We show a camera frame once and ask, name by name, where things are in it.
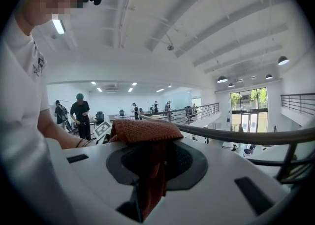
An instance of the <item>green cap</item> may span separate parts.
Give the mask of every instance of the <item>green cap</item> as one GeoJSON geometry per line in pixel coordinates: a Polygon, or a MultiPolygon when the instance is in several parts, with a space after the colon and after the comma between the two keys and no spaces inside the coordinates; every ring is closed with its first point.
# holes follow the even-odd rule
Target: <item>green cap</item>
{"type": "Polygon", "coordinates": [[[83,94],[79,93],[77,94],[77,100],[83,100],[84,96],[83,94]]]}

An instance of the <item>balcony railing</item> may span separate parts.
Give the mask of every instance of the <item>balcony railing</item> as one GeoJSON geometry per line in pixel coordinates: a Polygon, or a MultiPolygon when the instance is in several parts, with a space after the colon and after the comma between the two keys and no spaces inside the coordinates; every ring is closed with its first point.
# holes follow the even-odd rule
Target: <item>balcony railing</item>
{"type": "Polygon", "coordinates": [[[219,103],[203,105],[195,108],[184,108],[171,111],[163,111],[144,116],[151,117],[155,120],[165,120],[175,124],[190,125],[192,122],[202,120],[212,114],[219,112],[219,103]]]}
{"type": "MultiPolygon", "coordinates": [[[[144,118],[147,120],[154,120],[154,118],[149,116],[144,116],[144,118]]],[[[315,162],[315,151],[312,151],[304,159],[293,160],[298,143],[306,143],[315,140],[315,128],[286,132],[248,133],[207,129],[181,124],[176,124],[176,126],[180,131],[213,140],[255,145],[289,145],[283,161],[265,161],[247,158],[250,162],[256,165],[280,167],[276,179],[282,184],[297,185],[302,183],[307,177],[301,176],[309,172],[315,162]]]]}
{"type": "Polygon", "coordinates": [[[281,95],[281,104],[299,113],[315,115],[315,93],[281,95]]]}

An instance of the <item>brown cloth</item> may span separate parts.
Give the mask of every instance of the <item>brown cloth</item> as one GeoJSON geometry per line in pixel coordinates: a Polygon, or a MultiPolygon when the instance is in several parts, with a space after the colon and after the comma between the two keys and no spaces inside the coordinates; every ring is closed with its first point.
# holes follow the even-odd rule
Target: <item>brown cloth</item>
{"type": "Polygon", "coordinates": [[[109,142],[122,141],[126,144],[157,141],[148,149],[148,169],[139,175],[139,206],[145,220],[162,196],[166,194],[165,167],[167,166],[166,142],[183,135],[176,125],[163,121],[115,120],[109,142]]]}

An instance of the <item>backpack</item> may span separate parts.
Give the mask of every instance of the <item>backpack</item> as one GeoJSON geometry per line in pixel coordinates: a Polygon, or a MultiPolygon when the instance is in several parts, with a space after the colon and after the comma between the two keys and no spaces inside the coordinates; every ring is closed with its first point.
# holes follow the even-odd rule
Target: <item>backpack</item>
{"type": "Polygon", "coordinates": [[[61,118],[62,121],[66,121],[68,120],[68,111],[65,107],[63,107],[61,104],[58,105],[58,107],[61,110],[61,114],[59,115],[59,117],[61,118]]]}

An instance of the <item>black pants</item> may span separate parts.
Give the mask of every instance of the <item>black pants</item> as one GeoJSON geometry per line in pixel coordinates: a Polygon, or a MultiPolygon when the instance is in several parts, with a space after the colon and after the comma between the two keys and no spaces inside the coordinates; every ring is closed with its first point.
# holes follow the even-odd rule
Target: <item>black pants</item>
{"type": "Polygon", "coordinates": [[[91,139],[91,128],[90,123],[81,123],[78,125],[80,138],[85,138],[86,140],[91,139]]]}

